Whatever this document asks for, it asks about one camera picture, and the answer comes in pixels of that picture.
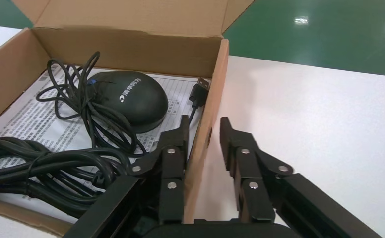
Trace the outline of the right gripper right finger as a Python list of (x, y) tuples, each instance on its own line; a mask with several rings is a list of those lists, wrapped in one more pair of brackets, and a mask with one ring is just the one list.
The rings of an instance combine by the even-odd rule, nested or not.
[(220, 119), (220, 146), (247, 238), (376, 238), (378, 233), (302, 174)]

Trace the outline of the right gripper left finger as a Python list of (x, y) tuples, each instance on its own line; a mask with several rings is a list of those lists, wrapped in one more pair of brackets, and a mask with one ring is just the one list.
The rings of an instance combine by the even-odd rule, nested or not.
[(161, 133), (157, 148), (138, 158), (64, 234), (65, 238), (144, 238), (184, 217), (189, 117)]

